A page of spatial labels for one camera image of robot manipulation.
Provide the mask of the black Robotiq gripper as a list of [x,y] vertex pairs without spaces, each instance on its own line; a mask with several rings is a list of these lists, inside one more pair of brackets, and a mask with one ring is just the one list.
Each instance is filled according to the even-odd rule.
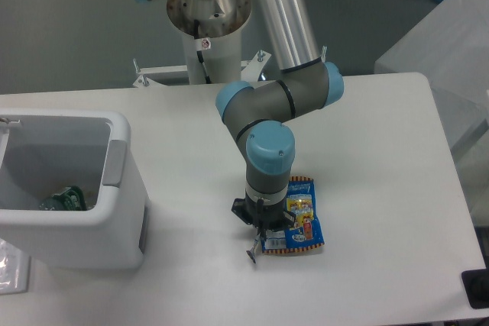
[[261,226],[271,231],[285,231],[294,226],[296,215],[285,209],[285,198],[274,205],[263,204],[257,208],[257,203],[245,195],[245,199],[235,199],[232,204],[232,212],[246,225]]

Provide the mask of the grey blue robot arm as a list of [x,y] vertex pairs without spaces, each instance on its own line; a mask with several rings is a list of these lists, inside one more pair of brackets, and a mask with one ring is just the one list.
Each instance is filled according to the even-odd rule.
[[232,211],[259,233],[292,227],[286,193],[295,157],[287,122],[338,101],[338,68],[322,61],[303,0],[259,0],[280,78],[253,87],[239,80],[231,38],[251,15],[251,0],[167,0],[173,26],[189,39],[189,78],[221,83],[215,105],[246,162],[245,196]]

